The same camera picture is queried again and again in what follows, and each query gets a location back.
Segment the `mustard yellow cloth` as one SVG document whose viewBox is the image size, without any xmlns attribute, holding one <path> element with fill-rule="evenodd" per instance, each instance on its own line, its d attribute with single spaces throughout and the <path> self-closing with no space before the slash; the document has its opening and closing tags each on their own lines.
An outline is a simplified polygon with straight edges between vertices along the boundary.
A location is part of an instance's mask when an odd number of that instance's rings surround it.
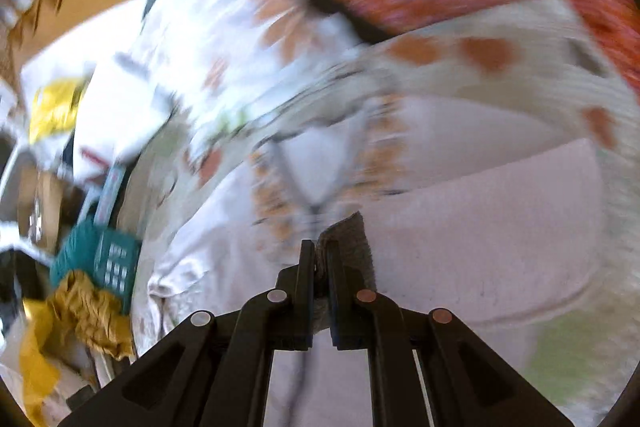
<svg viewBox="0 0 640 427">
<path fill-rule="evenodd" d="M 120 361 L 134 355 L 131 321 L 118 297 L 94 285 L 87 273 L 73 270 L 50 298 L 53 315 L 64 333 L 90 349 Z"/>
</svg>

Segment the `white floral pillow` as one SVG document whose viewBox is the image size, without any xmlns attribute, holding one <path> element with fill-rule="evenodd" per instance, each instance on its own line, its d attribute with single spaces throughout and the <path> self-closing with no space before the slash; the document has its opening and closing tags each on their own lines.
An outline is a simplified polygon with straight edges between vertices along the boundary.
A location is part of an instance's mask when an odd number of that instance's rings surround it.
<svg viewBox="0 0 640 427">
<path fill-rule="evenodd" d="M 93 71 L 79 106 L 74 172 L 89 155 L 135 158 L 172 112 L 186 117 L 186 161 L 209 154 L 245 127 L 321 87 L 357 50 L 347 19 L 310 0 L 151 0 L 130 51 Z"/>
</svg>

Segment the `white paper bag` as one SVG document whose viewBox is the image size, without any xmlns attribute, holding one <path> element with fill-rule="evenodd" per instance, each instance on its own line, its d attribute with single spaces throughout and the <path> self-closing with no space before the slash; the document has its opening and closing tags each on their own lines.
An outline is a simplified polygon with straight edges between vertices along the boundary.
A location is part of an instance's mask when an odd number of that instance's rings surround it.
<svg viewBox="0 0 640 427">
<path fill-rule="evenodd" d="M 63 77 L 90 74 L 96 64 L 128 51 L 142 29 L 146 0 L 126 0 L 81 23 L 42 49 L 20 69 L 26 111 L 36 91 Z"/>
</svg>

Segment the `pale pink garment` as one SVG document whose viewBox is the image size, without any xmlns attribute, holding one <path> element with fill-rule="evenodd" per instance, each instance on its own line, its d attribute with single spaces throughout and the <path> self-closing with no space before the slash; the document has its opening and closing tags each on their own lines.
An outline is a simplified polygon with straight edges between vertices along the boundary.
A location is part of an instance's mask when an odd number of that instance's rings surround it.
<svg viewBox="0 0 640 427">
<path fill-rule="evenodd" d="M 259 146 L 167 239 L 147 239 L 134 341 L 154 346 L 192 311 L 223 314 L 272 288 L 303 239 L 358 217 L 369 282 L 399 306 L 445 307 L 502 329 L 558 314 L 599 260 L 596 149 L 525 114 L 387 95 Z"/>
</svg>

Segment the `yellow plastic bag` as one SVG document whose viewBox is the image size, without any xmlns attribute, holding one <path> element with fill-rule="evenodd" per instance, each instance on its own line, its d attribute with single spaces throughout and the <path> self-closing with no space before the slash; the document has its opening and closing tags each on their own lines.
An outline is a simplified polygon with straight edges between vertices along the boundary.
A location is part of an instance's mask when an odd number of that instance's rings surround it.
<svg viewBox="0 0 640 427">
<path fill-rule="evenodd" d="M 63 77 L 36 91 L 29 118 L 30 144 L 75 128 L 88 83 L 88 77 Z"/>
</svg>

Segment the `heart patterned quilt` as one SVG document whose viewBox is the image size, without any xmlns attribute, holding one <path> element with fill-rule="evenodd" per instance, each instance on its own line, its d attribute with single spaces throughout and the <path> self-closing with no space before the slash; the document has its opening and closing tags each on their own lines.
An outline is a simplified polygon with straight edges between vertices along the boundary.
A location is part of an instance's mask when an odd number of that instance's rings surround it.
<svg viewBox="0 0 640 427">
<path fill-rule="evenodd" d="M 148 147 L 167 199 L 146 229 L 167 239 L 260 143 L 331 124 L 387 95 L 445 98 L 525 114 L 592 142 L 603 225 L 598 266 L 565 311 L 502 329 L 472 326 L 577 426 L 600 423 L 639 359 L 639 104 L 564 0 L 528 0 L 364 46 L 255 127 L 186 161 L 191 135 L 169 126 Z"/>
</svg>

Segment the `teal printed box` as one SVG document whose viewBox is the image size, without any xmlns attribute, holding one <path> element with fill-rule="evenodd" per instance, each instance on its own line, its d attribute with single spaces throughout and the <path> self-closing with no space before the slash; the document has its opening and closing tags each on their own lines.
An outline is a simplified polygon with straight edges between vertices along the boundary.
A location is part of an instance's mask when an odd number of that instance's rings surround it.
<svg viewBox="0 0 640 427">
<path fill-rule="evenodd" d="M 49 270 L 52 287 L 58 287 L 74 270 L 86 273 L 93 285 L 105 289 L 130 312 L 141 242 L 112 228 L 116 200 L 126 181 L 126 167 L 114 165 L 100 190 L 92 190 L 82 203 L 79 218 L 64 239 Z"/>
</svg>

